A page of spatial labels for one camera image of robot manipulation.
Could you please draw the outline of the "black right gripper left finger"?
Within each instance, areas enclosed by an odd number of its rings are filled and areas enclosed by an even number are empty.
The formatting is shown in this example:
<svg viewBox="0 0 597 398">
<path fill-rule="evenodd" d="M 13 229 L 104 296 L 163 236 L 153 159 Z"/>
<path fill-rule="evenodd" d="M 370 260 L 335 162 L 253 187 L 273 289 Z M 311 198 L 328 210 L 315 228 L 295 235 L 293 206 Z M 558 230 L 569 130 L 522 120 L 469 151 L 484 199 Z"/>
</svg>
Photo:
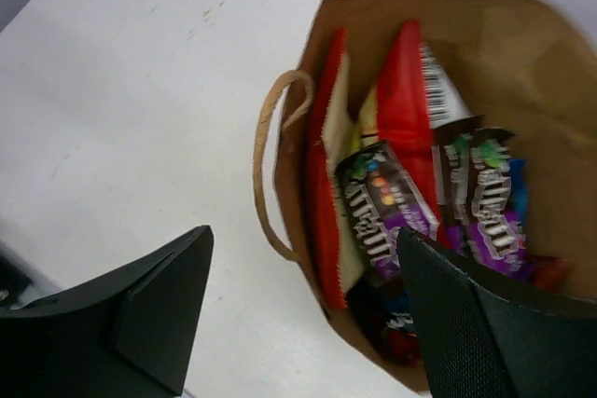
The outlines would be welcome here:
<svg viewBox="0 0 597 398">
<path fill-rule="evenodd" d="M 5 396 L 183 396 L 214 249 L 208 226 L 60 289 L 1 251 Z"/>
</svg>

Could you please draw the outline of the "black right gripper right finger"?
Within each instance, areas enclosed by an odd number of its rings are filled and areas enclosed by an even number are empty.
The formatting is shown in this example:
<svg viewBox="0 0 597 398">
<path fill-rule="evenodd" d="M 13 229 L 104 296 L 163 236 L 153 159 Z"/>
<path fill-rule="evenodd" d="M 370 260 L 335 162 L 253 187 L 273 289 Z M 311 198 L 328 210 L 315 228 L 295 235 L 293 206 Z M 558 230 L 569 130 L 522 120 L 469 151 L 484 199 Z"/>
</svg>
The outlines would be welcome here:
<svg viewBox="0 0 597 398">
<path fill-rule="evenodd" d="M 595 396 L 595 301 L 512 280 L 406 227 L 397 245 L 433 396 Z"/>
</svg>

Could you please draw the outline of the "brown paper bag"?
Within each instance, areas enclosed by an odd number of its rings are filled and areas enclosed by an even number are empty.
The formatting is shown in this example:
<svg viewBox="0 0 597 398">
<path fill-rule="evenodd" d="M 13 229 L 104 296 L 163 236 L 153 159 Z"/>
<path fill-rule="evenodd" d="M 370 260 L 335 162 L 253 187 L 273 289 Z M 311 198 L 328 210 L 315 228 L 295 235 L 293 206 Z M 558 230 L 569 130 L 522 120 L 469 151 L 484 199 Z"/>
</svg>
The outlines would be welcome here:
<svg viewBox="0 0 597 398">
<path fill-rule="evenodd" d="M 253 188 L 271 247 L 298 264 L 342 339 L 410 391 L 431 394 L 402 270 L 385 281 L 358 247 L 351 223 L 364 271 L 346 292 L 347 309 L 325 305 L 312 261 L 304 180 L 307 122 L 332 35 L 340 27 L 348 32 L 348 114 L 355 124 L 408 20 L 420 22 L 423 40 L 469 117 L 483 115 L 478 129 L 514 133 L 507 147 L 510 158 L 526 161 L 529 189 L 522 282 L 595 303 L 596 54 L 539 0 L 324 0 L 299 67 L 276 79 L 262 105 Z M 465 254 L 459 255 L 476 261 L 465 231 L 468 149 L 462 159 L 457 206 Z"/>
</svg>

